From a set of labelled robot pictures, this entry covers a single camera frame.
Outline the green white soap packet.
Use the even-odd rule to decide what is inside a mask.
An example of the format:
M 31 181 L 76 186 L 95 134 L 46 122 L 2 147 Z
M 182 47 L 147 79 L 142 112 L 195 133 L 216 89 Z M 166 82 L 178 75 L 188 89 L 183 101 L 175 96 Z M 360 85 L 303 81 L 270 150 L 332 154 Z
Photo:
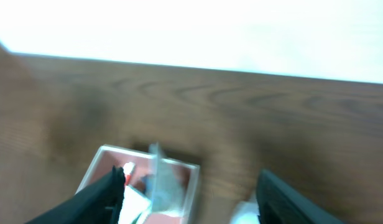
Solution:
M 151 201 L 134 187 L 125 186 L 124 200 L 118 224 L 137 223 L 140 215 L 149 208 Z

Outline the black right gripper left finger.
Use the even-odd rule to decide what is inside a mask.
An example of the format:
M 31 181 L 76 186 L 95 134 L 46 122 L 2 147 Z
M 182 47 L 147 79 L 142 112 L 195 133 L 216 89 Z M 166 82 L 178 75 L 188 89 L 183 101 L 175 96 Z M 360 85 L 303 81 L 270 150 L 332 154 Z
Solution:
M 117 224 L 124 200 L 123 168 L 106 175 L 27 224 Z

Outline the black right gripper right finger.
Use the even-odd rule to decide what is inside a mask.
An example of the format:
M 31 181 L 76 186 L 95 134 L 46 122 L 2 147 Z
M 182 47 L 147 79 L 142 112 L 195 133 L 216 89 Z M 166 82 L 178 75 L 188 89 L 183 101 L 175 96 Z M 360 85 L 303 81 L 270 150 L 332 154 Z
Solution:
M 267 169 L 258 176 L 256 199 L 261 224 L 343 224 Z

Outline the clear foaming soap bottle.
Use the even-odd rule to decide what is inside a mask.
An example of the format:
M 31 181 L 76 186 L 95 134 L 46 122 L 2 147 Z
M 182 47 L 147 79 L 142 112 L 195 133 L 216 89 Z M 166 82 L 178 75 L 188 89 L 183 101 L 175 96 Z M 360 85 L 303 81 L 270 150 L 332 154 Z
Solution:
M 165 154 L 158 143 L 149 146 L 152 154 L 150 167 L 152 177 L 149 190 L 151 212 L 171 217 L 180 216 L 183 209 L 185 191 L 177 179 L 171 164 L 165 162 Z

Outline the white leaf-print lotion tube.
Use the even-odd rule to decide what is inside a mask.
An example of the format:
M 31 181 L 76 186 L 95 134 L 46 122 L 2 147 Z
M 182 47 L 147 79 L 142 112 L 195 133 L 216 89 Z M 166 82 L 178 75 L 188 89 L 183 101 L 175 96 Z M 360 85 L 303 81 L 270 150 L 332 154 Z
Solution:
M 230 224 L 260 224 L 259 204 L 256 193 L 253 192 L 248 200 L 239 202 L 234 209 Z

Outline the red green toothpaste tube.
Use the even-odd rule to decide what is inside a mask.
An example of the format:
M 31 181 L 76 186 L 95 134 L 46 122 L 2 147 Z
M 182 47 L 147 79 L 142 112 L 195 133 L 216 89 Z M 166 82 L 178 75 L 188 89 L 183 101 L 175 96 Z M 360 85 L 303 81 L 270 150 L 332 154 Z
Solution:
M 133 177 L 133 173 L 136 168 L 136 164 L 133 162 L 127 162 L 123 165 L 123 172 L 124 172 L 124 177 L 125 177 L 125 183 L 124 185 L 129 185 L 130 181 Z

